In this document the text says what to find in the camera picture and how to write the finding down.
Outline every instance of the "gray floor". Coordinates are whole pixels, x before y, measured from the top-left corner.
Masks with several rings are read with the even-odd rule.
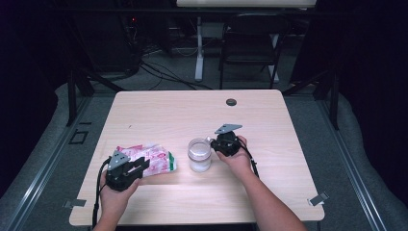
[[[200,83],[217,89],[217,43],[210,42],[205,49],[204,80]],[[279,66],[280,81],[276,89],[285,90],[291,85],[289,79],[301,38],[290,38]],[[168,73],[165,66],[185,81],[194,83],[195,55],[191,49],[174,50],[173,58],[163,52],[154,52],[143,60]],[[106,74],[107,78],[115,75]],[[259,68],[229,67],[226,69],[226,89],[267,89],[268,72]],[[178,82],[160,80],[141,69],[136,75],[115,81],[127,90],[189,90]],[[114,93],[97,82],[92,82],[96,94],[92,98],[78,96],[79,116],[67,128],[66,85],[57,90],[59,106],[29,160],[0,200],[0,230],[87,230],[74,227],[68,222],[70,209],[64,208],[67,200],[75,199],[81,187],[88,164],[103,128]],[[358,123],[348,102],[339,102],[340,131],[334,131],[327,122],[326,102],[315,101],[311,96],[314,86],[297,95],[285,97],[295,131],[305,154],[318,192],[330,196],[323,205],[325,218],[321,230],[408,230],[407,208],[387,189],[381,178],[367,160],[362,145]],[[86,131],[83,144],[69,144],[75,131]],[[351,156],[364,182],[366,194],[361,196],[353,183],[344,162],[344,150]],[[363,206],[371,199],[374,207]],[[370,213],[380,218],[372,223]],[[315,222],[306,223],[309,230],[317,230]],[[247,225],[227,226],[161,226],[136,227],[132,230],[248,230]]]

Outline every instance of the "plastic bag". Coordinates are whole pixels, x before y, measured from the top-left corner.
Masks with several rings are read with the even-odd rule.
[[[127,148],[118,146],[116,149],[129,156],[131,162],[136,161],[140,157],[144,157],[145,161],[150,160],[150,167],[143,172],[143,177],[168,173],[177,168],[173,155],[161,145],[137,145]]]

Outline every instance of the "person's right hand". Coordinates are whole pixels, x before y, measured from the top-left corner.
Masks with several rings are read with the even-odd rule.
[[[238,136],[238,138],[242,141],[241,144],[246,146],[246,138],[242,136]],[[246,151],[241,147],[240,150],[233,156],[226,157],[221,152],[217,152],[219,159],[227,164],[232,172],[239,178],[242,179],[242,176],[245,174],[253,174],[251,170],[251,164],[249,161],[249,155]]]

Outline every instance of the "wooden table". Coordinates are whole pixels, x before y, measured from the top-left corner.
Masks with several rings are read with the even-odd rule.
[[[243,186],[215,153],[207,171],[189,167],[189,141],[215,138],[224,123],[242,125],[235,133],[248,139],[260,178],[301,220],[323,219],[321,205],[308,204],[318,192],[280,91],[173,90],[116,95],[77,197],[87,202],[70,223],[91,225],[97,173],[115,148],[150,142],[175,156],[177,170],[143,178],[119,224],[255,222]]]

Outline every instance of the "table leg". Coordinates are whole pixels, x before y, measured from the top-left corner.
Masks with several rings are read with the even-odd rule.
[[[203,37],[201,32],[201,17],[197,18],[197,63],[195,65],[195,81],[199,82],[203,80]]]
[[[272,39],[273,47],[276,46],[276,42],[278,41],[278,37],[279,37],[279,35],[270,35],[270,39]],[[274,68],[275,68],[274,65],[269,65],[269,66],[268,66],[269,77],[270,77],[270,78],[272,78],[272,73],[273,73],[273,69],[274,69]],[[275,78],[273,79],[273,83],[274,83],[274,84],[279,83],[278,72],[276,72],[276,74],[275,74]]]

